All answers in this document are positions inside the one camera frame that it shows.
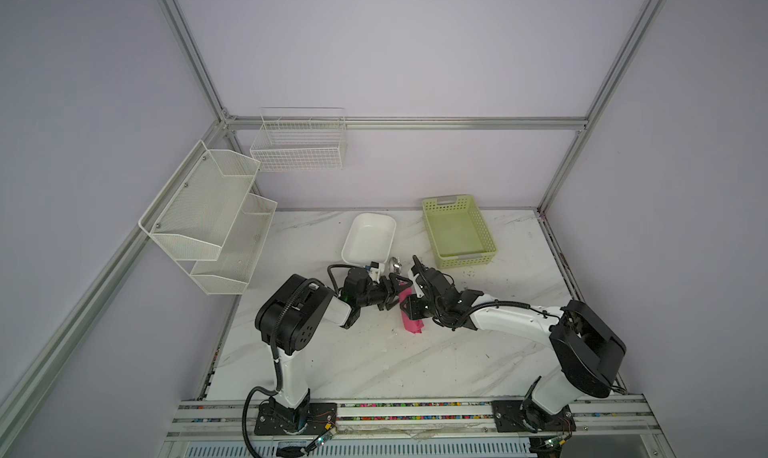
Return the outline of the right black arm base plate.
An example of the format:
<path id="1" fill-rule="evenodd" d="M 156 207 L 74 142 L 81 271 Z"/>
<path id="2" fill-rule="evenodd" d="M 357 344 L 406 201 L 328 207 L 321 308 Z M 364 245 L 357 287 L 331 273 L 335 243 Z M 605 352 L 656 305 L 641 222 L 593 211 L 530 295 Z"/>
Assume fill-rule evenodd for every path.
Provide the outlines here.
<path id="1" fill-rule="evenodd" d="M 492 417 L 498 432 L 572 432 L 575 423 L 568 407 L 548 414 L 533 402 L 525 400 L 494 400 Z"/>

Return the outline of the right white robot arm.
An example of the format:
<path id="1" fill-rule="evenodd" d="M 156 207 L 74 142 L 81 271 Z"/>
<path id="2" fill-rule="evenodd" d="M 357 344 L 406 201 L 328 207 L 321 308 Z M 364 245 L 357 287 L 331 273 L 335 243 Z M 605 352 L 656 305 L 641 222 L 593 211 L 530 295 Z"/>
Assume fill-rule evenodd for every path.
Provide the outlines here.
<path id="1" fill-rule="evenodd" d="M 453 331 L 506 333 L 549 347 L 557 365 L 538 377 L 519 404 L 515 422 L 542 431 L 583 396 L 603 399 L 615 392 L 626 345 L 586 303 L 534 306 L 503 300 L 475 289 L 458 289 L 442 271 L 413 258 L 409 279 L 414 292 L 401 304 L 413 320 L 430 319 Z"/>

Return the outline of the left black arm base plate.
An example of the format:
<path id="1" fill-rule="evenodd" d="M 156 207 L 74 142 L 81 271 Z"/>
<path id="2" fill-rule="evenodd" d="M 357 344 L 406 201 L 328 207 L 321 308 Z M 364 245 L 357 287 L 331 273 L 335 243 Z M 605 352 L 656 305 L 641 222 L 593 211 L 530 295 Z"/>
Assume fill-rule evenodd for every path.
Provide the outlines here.
<path id="1" fill-rule="evenodd" d="M 336 422 L 336 403 L 308 402 L 296 409 L 269 400 L 259 405 L 253 434 L 265 436 L 316 436 Z"/>

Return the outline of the spoon with teal handle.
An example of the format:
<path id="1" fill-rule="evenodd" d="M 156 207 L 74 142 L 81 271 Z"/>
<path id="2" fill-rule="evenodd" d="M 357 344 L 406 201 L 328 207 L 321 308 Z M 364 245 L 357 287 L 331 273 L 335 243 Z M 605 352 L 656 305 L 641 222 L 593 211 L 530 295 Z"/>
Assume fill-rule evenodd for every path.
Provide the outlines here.
<path id="1" fill-rule="evenodd" d="M 390 257 L 389 260 L 388 260 L 388 266 L 389 266 L 390 273 L 393 273 L 395 275 L 399 275 L 400 274 L 401 269 L 402 269 L 402 264 L 401 264 L 401 261 L 397 257 L 395 257 L 395 256 Z"/>

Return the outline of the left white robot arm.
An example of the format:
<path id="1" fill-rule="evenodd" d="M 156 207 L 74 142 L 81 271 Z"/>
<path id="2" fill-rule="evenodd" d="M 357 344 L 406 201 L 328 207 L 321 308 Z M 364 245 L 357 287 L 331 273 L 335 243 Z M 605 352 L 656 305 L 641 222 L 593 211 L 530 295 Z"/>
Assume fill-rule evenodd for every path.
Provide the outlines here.
<path id="1" fill-rule="evenodd" d="M 349 329 L 363 308 L 388 311 L 412 285 L 411 279 L 397 272 L 383 273 L 378 262 L 367 266 L 335 263 L 326 271 L 329 286 L 316 278 L 291 275 L 254 319 L 270 349 L 275 371 L 274 388 L 257 387 L 256 391 L 268 397 L 268 417 L 291 433 L 300 431 L 309 419 L 311 392 L 301 353 L 321 322 Z"/>

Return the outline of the green perforated plastic basket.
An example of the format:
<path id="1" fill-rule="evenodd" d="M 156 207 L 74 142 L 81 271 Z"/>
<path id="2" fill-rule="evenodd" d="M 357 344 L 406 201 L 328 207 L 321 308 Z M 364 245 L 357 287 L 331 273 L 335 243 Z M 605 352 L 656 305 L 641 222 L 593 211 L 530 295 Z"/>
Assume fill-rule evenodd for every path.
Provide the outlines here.
<path id="1" fill-rule="evenodd" d="M 496 256 L 495 240 L 473 195 L 423 198 L 422 211 L 438 268 L 484 265 Z"/>

